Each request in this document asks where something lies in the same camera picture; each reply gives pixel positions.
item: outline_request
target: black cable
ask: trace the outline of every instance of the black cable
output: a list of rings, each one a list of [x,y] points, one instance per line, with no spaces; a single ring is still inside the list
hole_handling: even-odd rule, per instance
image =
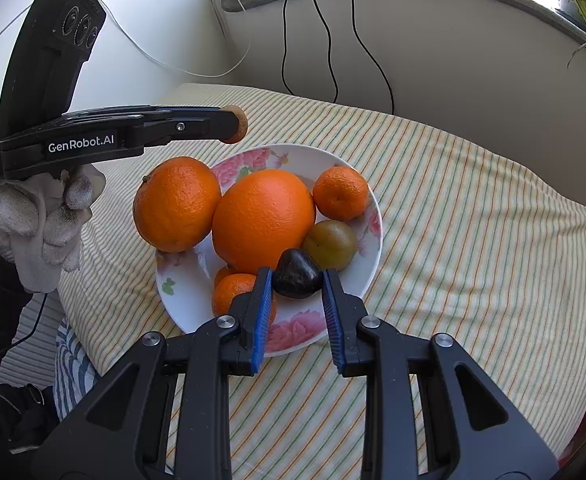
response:
[[[27,339],[29,339],[35,333],[35,329],[38,328],[38,323],[40,322],[40,317],[42,316],[42,311],[44,310],[44,303],[47,301],[47,296],[48,296],[48,294],[45,294],[44,297],[42,298],[42,304],[40,305],[40,311],[38,313],[38,317],[35,319],[35,323],[33,324],[33,328],[31,329],[31,331],[26,336],[24,336],[22,339],[19,339],[15,343],[11,343],[6,348],[1,349],[0,354],[8,352],[11,348],[15,348],[19,344],[24,343]]]
[[[358,29],[355,26],[355,0],[351,0],[351,23],[353,24],[353,33],[355,34],[355,37],[358,39],[359,44],[362,46],[364,51],[367,54],[369,54],[371,61],[373,63],[375,63],[375,66],[377,66],[377,69],[379,70],[380,74],[382,74],[382,77],[384,78],[385,83],[387,83],[388,94],[391,96],[391,115],[395,115],[395,99],[393,99],[393,90],[391,89],[391,84],[388,82],[387,75],[384,73],[384,70],[382,70],[382,67],[379,65],[377,60],[373,57],[373,55],[366,48],[366,45],[364,45],[362,40],[359,38]]]
[[[331,64],[331,32],[329,30],[329,26],[326,24],[326,20],[324,20],[324,16],[322,15],[322,11],[320,10],[320,6],[317,4],[317,0],[313,0],[313,4],[315,5],[315,10],[317,11],[317,15],[320,17],[320,20],[322,20],[322,24],[324,25],[324,28],[326,29],[326,36],[328,37],[329,40],[329,48],[327,51],[327,59],[328,59],[328,64],[329,64],[329,71],[331,72],[331,78],[333,79],[333,85],[335,86],[335,97],[333,98],[333,103],[337,102],[337,95],[339,94],[339,88],[337,86],[337,81],[335,80],[335,74],[333,73],[333,66]]]
[[[284,0],[284,6],[282,7],[282,24],[284,25],[284,56],[282,56],[282,82],[284,83],[284,86],[286,87],[286,89],[289,91],[289,94],[295,95],[291,91],[291,89],[289,88],[289,85],[287,85],[287,80],[284,75],[284,64],[286,63],[286,60],[287,60],[287,3],[288,2],[289,2],[289,0]]]

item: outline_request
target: dark purple fruit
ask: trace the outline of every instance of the dark purple fruit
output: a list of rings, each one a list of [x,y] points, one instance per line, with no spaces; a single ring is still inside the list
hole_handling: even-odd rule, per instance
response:
[[[301,249],[287,249],[273,272],[273,290],[286,298],[303,300],[322,288],[322,271]]]

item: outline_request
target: gloved hand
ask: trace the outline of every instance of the gloved hand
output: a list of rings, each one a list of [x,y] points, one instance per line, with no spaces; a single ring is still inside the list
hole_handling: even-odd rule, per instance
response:
[[[63,268],[80,266],[82,225],[105,184],[91,164],[63,171],[59,180],[42,173],[0,181],[0,255],[16,263],[26,290],[51,292]]]

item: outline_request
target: metal screw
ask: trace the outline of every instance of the metal screw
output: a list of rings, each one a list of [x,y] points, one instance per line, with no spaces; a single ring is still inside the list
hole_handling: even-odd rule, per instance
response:
[[[160,332],[147,332],[142,336],[142,344],[144,346],[155,346],[162,340]]]
[[[435,335],[435,343],[438,346],[448,348],[450,346],[453,346],[453,338],[448,334],[439,333]]]
[[[235,324],[233,316],[220,316],[217,318],[217,326],[220,328],[231,328]]]
[[[364,316],[359,322],[361,322],[366,328],[377,328],[381,323],[376,316]]]

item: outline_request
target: white plate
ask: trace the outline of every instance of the white plate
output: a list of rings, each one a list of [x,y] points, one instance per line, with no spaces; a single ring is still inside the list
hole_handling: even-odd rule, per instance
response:
[[[332,153],[301,144],[260,146],[226,158],[211,169],[224,193],[236,180],[265,168],[282,168],[296,174],[308,189],[332,166],[348,166]],[[348,294],[360,298],[369,288],[382,253],[382,218],[373,192],[364,214],[348,222],[358,237],[358,253],[340,272]],[[326,220],[319,212],[317,222]],[[194,332],[212,319],[211,295],[215,274],[225,264],[215,254],[211,234],[183,253],[156,252],[155,281],[167,313],[184,332]],[[278,314],[269,330],[266,357],[287,354],[326,335],[321,292],[305,300],[278,295]]]

